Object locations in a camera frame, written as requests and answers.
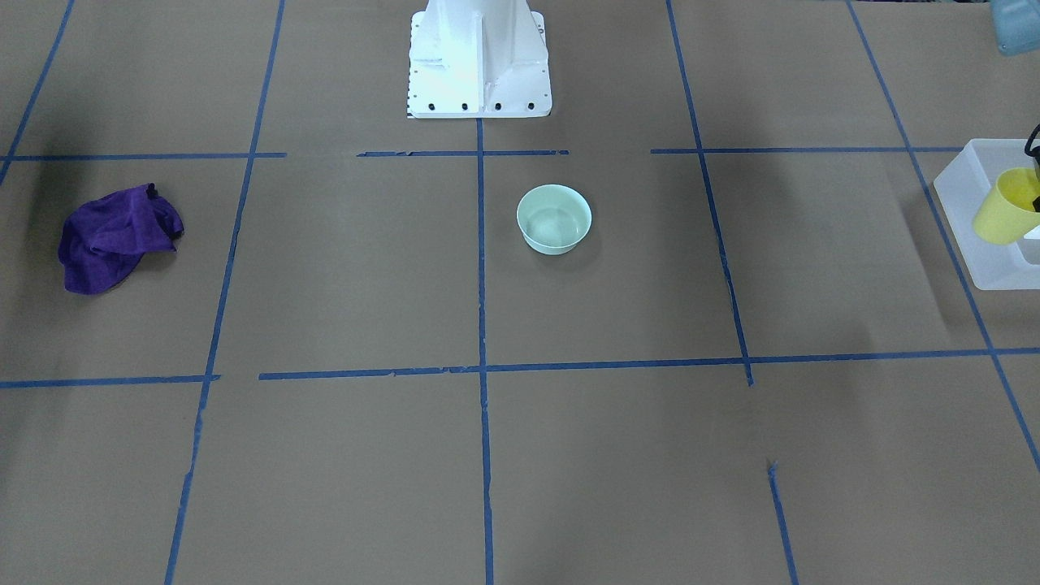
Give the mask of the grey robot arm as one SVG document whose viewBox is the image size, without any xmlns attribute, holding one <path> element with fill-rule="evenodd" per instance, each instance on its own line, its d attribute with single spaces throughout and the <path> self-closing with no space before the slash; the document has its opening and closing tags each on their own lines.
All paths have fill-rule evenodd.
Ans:
<svg viewBox="0 0 1040 585">
<path fill-rule="evenodd" d="M 996 45 L 1011 57 L 1039 49 L 1039 1 L 990 1 Z"/>
</svg>

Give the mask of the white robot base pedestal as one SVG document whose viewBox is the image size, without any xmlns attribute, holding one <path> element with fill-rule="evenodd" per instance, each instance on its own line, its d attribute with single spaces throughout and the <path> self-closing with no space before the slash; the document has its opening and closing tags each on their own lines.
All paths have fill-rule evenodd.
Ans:
<svg viewBox="0 0 1040 585">
<path fill-rule="evenodd" d="M 409 33 L 409 118 L 553 111 L 545 19 L 527 1 L 430 1 L 411 16 Z"/>
</svg>

